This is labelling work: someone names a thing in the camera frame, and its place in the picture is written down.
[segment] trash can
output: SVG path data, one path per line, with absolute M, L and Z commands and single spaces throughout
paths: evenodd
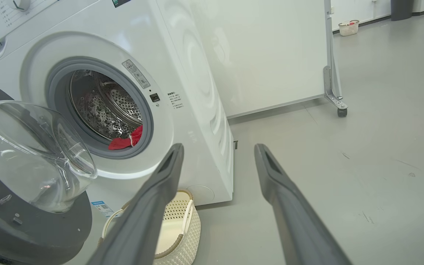
M 412 17 L 414 0 L 391 0 L 392 21 Z

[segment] red garment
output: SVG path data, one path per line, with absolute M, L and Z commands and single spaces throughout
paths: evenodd
M 143 125 L 136 128 L 128 138 L 114 138 L 109 144 L 109 150 L 124 149 L 135 146 L 142 137 Z

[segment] black baseboard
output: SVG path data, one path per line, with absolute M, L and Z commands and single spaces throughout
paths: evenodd
M 412 15 L 414 15 L 414 16 L 424 15 L 424 11 L 423 12 L 413 12 Z M 361 23 L 359 25 L 359 27 L 362 27 L 362 26 L 365 26 L 365 25 L 370 25 L 370 24 L 377 23 L 377 22 L 381 22 L 383 20 L 390 20 L 390 18 L 391 18 L 390 15 L 388 15 L 386 17 L 377 18 L 376 20 L 371 20 L 371 21 L 367 21 L 367 22 Z M 340 33 L 340 30 L 333 31 L 333 34 L 337 34 L 337 33 Z

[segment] caster wheel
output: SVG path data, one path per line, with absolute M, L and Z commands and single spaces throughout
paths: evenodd
M 346 117 L 346 115 L 348 114 L 348 109 L 338 109 L 338 117 Z

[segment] whiteboard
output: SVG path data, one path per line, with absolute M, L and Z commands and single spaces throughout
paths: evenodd
M 227 117 L 324 95 L 322 0 L 192 0 Z

